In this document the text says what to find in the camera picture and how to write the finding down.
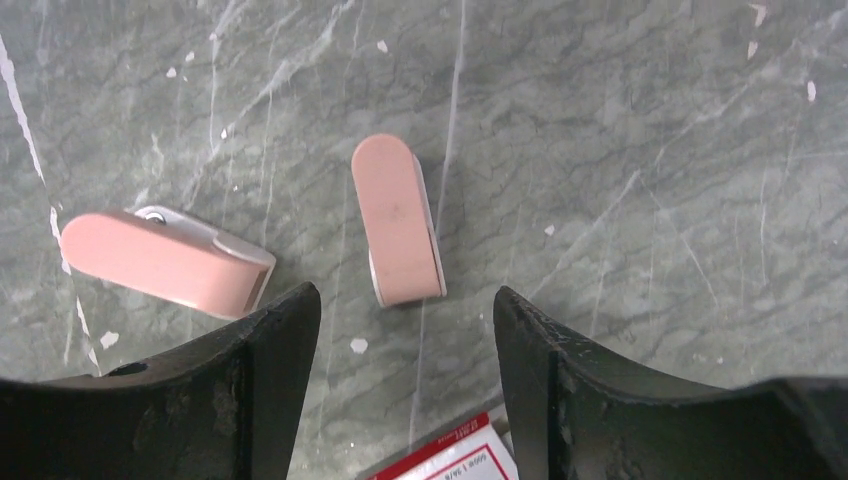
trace gray marble tabletop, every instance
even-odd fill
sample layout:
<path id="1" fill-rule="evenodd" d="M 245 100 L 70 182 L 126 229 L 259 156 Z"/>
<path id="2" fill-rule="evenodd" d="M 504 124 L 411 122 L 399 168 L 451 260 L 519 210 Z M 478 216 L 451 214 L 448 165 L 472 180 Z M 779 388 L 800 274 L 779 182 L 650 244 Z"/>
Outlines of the gray marble tabletop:
<path id="1" fill-rule="evenodd" d="M 758 1 L 0 0 L 0 375 L 223 324 L 63 265 L 72 218 L 152 203 L 271 251 L 266 299 L 322 292 L 291 479 L 499 395 L 503 284 L 688 379 L 845 374 L 846 5 Z M 376 302 L 377 132 L 422 162 L 446 298 Z"/>

